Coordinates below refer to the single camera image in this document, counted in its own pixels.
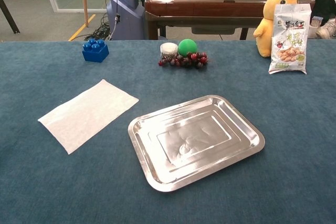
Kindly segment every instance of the floor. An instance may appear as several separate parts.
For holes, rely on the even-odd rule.
[[[67,41],[83,24],[83,13],[54,13],[49,0],[4,0],[14,18],[20,34],[13,34],[7,20],[0,12],[0,40],[3,41]],[[100,26],[103,13],[96,13],[88,28],[79,35],[92,33]],[[241,29],[233,35],[195,35],[190,28],[167,27],[167,39],[238,40]],[[249,29],[247,39],[254,40],[254,29]]]

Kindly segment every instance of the metal tray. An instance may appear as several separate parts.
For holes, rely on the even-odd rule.
[[[148,183],[159,191],[179,189],[265,146],[263,135],[217,95],[140,116],[128,132]]]

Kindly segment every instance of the plastic bag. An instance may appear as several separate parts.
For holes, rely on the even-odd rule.
[[[306,72],[306,48],[311,9],[309,4],[277,5],[274,11],[269,73]]]

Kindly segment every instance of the tray rim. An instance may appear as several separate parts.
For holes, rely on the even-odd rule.
[[[153,117],[153,116],[156,116],[156,115],[159,115],[159,114],[162,114],[162,113],[166,113],[168,111],[172,111],[172,110],[175,110],[175,109],[178,109],[180,107],[183,107],[187,104],[190,104],[190,103],[195,103],[195,102],[200,102],[200,101],[203,101],[203,100],[206,100],[206,99],[209,99],[209,98],[217,98],[217,99],[220,99],[220,100],[223,100],[228,107],[230,107],[249,127],[251,127],[251,129],[253,131],[256,132],[256,134],[259,136],[259,144],[248,149],[247,151],[245,152],[242,152],[241,156],[238,158],[237,155],[236,156],[233,156],[229,159],[226,159],[225,160],[225,165],[223,165],[223,162],[224,161],[221,161],[221,162],[218,162],[216,163],[215,165],[213,165],[211,167],[211,169],[204,169],[194,175],[191,175],[191,176],[188,176],[186,177],[185,179],[183,180],[178,180],[176,182],[172,182],[172,183],[168,183],[168,184],[164,184],[164,183],[159,183],[158,181],[156,181],[153,177],[153,174],[151,173],[150,171],[150,168],[148,167],[148,164],[146,162],[146,159],[145,157],[143,156],[142,154],[142,151],[140,149],[140,146],[137,142],[137,138],[135,137],[135,134],[134,134],[134,131],[133,131],[133,128],[135,126],[135,124],[140,121],[140,120],[144,120],[146,118],[150,118],[150,117]],[[221,97],[219,95],[205,95],[205,96],[202,96],[202,97],[199,97],[199,98],[196,98],[196,99],[193,99],[193,100],[189,100],[189,101],[186,101],[186,102],[182,102],[182,103],[179,103],[179,104],[176,104],[176,105],[173,105],[173,106],[170,106],[170,107],[167,107],[167,108],[164,108],[164,109],[160,109],[160,110],[157,110],[157,111],[154,111],[154,112],[151,112],[151,113],[148,113],[146,115],[142,115],[142,116],[138,116],[137,118],[133,119],[129,126],[128,126],[128,134],[130,136],[130,139],[131,139],[131,142],[132,142],[132,145],[134,147],[134,150],[135,150],[135,153],[137,154],[137,157],[139,159],[139,162],[140,162],[140,165],[141,165],[141,168],[144,172],[144,175],[145,175],[145,178],[147,180],[147,182],[156,190],[158,191],[162,191],[162,192],[170,192],[170,191],[175,191],[177,189],[180,189],[181,187],[184,187],[188,184],[191,184],[201,178],[204,178],[212,173],[215,173],[221,169],[224,169],[232,164],[235,164],[249,156],[252,156],[258,152],[260,152],[264,146],[265,146],[265,138],[263,136],[263,134],[249,121],[247,120],[246,117],[244,117],[228,100],[226,100],[224,97]]]

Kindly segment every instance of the yellow plush toy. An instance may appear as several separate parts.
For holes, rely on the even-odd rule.
[[[259,53],[263,57],[271,56],[271,38],[273,35],[273,18],[275,6],[278,4],[297,4],[298,0],[267,0],[264,6],[264,18],[253,36],[257,39]]]

